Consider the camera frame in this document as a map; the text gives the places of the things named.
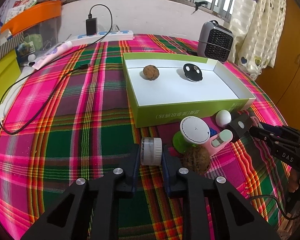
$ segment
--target human hand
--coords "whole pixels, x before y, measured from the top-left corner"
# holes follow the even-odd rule
[[[300,180],[298,182],[298,173],[291,169],[290,176],[288,180],[288,190],[289,192],[295,192],[299,188]]]

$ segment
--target wooden cabinet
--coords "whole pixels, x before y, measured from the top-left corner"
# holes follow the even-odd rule
[[[277,108],[289,126],[300,130],[300,66]]]
[[[269,98],[277,104],[291,84],[299,66],[300,8],[295,0],[287,0],[286,17],[274,68],[267,67],[263,69],[256,82]]]

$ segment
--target curtain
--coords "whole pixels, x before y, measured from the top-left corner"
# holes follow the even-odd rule
[[[286,13],[286,0],[235,0],[230,27],[234,41],[228,60],[253,80],[274,67]]]

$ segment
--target gray heater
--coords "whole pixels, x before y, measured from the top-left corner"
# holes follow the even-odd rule
[[[217,21],[206,22],[201,29],[197,54],[199,57],[226,62],[231,50],[233,35]]]

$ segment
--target small white ball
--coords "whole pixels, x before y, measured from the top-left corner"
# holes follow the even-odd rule
[[[231,122],[231,114],[227,110],[221,110],[216,115],[216,124],[224,128],[227,124]]]
[[[32,61],[34,61],[35,60],[35,54],[30,54],[29,56],[28,56],[28,61],[29,62],[32,62]]]

